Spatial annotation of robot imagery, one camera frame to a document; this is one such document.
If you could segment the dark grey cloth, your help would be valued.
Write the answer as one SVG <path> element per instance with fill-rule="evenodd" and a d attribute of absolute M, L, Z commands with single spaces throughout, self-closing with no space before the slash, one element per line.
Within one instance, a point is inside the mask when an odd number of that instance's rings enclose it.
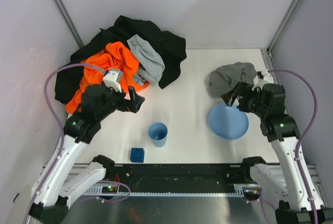
<path fill-rule="evenodd" d="M 252 63 L 237 62 L 220 66 L 209 74 L 209 94 L 211 97 L 221 97 L 233 90 L 239 82 L 254 85 L 256 76 L 257 72 Z"/>

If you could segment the orange cloth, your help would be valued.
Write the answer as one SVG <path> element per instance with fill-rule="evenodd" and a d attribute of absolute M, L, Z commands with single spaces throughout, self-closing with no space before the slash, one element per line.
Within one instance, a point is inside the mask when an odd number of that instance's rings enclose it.
<path fill-rule="evenodd" d="M 121 89 L 128 92 L 128 87 L 132 86 L 136 91 L 147 88 L 150 83 L 148 81 L 136 83 L 134 81 L 139 68 L 139 61 L 131 53 L 131 51 L 121 42 L 109 43 L 97 54 L 82 61 L 83 64 L 91 64 L 104 70 L 119 69 L 123 72 L 120 81 Z M 70 114 L 74 113 L 78 105 L 81 103 L 81 95 L 86 87 L 91 84 L 101 84 L 104 75 L 91 67 L 84 67 L 83 77 L 80 80 L 79 88 L 66 105 L 66 111 Z"/>

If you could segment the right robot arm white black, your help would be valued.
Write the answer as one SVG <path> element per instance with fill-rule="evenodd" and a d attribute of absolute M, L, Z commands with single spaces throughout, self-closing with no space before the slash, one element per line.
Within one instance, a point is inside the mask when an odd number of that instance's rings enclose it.
<path fill-rule="evenodd" d="M 221 98 L 227 106 L 237 100 L 241 112 L 260 118 L 261 132 L 279 160 L 284 182 L 271 174 L 262 157 L 248 157 L 242 161 L 247 176 L 272 193 L 277 201 L 277 223 L 332 223 L 332 208 L 325 206 L 305 170 L 306 163 L 298 145 L 300 132 L 296 121 L 285 113 L 284 87 L 273 83 L 255 87 L 240 82 Z"/>

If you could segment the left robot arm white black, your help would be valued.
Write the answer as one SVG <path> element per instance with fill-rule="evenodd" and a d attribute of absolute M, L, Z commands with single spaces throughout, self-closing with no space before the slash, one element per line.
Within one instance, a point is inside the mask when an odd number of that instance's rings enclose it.
<path fill-rule="evenodd" d="M 46 168 L 30 191 L 30 202 L 21 223 L 32 217 L 42 223 L 62 223 L 73 203 L 91 186 L 114 175 L 114 161 L 106 156 L 93 158 L 88 167 L 65 182 L 78 157 L 101 129 L 101 122 L 114 111 L 137 113 L 145 101 L 135 89 L 126 93 L 93 84 L 81 96 L 77 110 L 63 126 L 60 140 Z"/>

